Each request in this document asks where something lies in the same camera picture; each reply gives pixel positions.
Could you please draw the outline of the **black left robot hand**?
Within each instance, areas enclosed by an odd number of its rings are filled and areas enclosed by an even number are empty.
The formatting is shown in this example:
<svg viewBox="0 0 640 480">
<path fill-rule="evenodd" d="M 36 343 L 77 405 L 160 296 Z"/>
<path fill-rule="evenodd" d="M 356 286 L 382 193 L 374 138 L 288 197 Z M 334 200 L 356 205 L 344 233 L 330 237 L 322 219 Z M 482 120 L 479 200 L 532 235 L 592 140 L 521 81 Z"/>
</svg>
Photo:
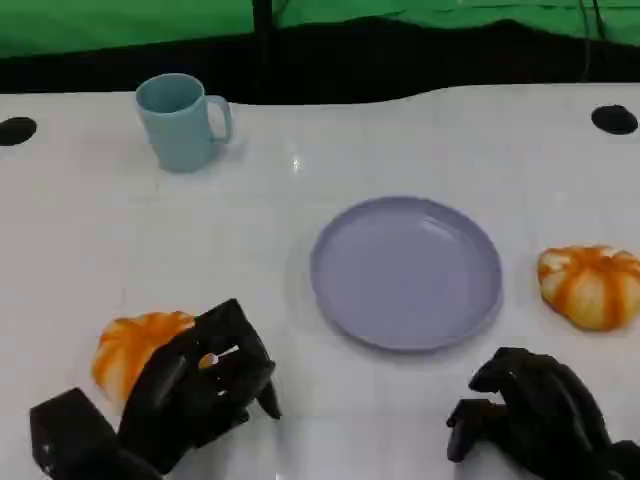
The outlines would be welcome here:
<svg viewBox="0 0 640 480">
<path fill-rule="evenodd" d="M 119 443 L 167 474 L 189 450 L 247 422 L 252 402 L 280 419 L 274 370 L 239 302 L 229 299 L 152 354 L 125 404 Z"/>
</svg>

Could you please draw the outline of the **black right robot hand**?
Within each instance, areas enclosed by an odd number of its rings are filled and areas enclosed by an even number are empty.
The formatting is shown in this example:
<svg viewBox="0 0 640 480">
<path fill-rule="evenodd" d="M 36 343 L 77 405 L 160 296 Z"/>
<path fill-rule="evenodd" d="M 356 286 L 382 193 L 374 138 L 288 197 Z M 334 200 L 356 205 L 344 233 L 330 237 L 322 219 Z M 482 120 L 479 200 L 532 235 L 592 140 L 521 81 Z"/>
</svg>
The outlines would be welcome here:
<svg viewBox="0 0 640 480">
<path fill-rule="evenodd" d="M 612 446 L 593 395 L 552 356 L 501 347 L 469 388 L 498 393 L 503 402 L 459 400 L 446 421 L 451 462 L 462 462 L 477 443 L 490 442 L 543 479 L 576 479 L 593 473 L 596 455 Z"/>
</svg>

